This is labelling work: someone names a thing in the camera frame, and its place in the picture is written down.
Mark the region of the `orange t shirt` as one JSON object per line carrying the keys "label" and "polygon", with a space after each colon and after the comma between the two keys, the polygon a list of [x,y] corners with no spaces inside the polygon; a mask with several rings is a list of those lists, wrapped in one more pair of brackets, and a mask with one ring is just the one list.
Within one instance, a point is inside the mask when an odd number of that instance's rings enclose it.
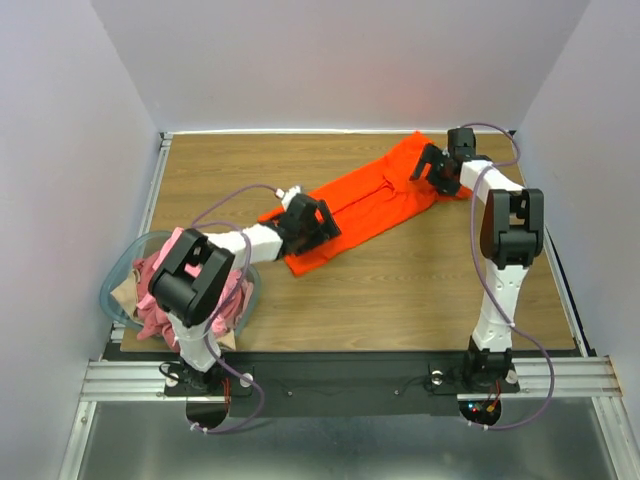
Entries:
{"label": "orange t shirt", "polygon": [[430,143],[428,137],[414,132],[379,159],[311,191],[312,198],[327,203],[341,234],[307,253],[286,256],[292,274],[307,274],[438,202],[469,199],[471,191],[465,187],[447,196],[425,179],[410,179]]}

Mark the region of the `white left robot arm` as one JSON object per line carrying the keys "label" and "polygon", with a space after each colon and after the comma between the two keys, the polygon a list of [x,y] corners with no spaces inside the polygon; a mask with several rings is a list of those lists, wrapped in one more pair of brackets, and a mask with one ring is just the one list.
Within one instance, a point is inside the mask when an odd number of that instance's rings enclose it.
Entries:
{"label": "white left robot arm", "polygon": [[223,293],[230,275],[246,274],[255,263],[305,254],[340,236],[325,201],[296,189],[281,195],[284,211],[272,220],[231,226],[226,233],[182,230],[154,268],[148,292],[167,314],[181,357],[181,366],[166,369],[166,377],[202,394],[215,392],[225,374],[212,323],[231,300]]}

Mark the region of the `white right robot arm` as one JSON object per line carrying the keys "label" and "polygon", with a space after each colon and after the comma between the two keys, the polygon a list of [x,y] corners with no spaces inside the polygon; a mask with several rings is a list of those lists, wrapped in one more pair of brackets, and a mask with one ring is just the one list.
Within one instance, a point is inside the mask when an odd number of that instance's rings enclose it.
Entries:
{"label": "white right robot arm", "polygon": [[522,283],[543,249],[543,192],[510,180],[479,154],[472,124],[450,129],[445,149],[425,146],[410,179],[426,180],[445,196],[471,192],[471,255],[484,294],[460,378],[472,390],[515,383],[515,312]]}

